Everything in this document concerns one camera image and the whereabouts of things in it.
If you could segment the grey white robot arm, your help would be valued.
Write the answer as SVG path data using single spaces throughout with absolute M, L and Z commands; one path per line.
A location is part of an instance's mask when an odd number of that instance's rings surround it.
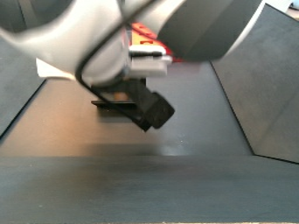
M 0 38 L 35 60 L 42 78 L 107 86 L 161 76 L 173 58 L 225 57 L 264 0 L 0 0 Z

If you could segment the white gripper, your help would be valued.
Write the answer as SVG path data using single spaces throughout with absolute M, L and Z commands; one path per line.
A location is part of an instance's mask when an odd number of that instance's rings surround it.
M 173 58 L 158 45 L 130 45 L 128 48 L 129 64 L 126 77 L 146 78 L 166 75 L 166 68 Z

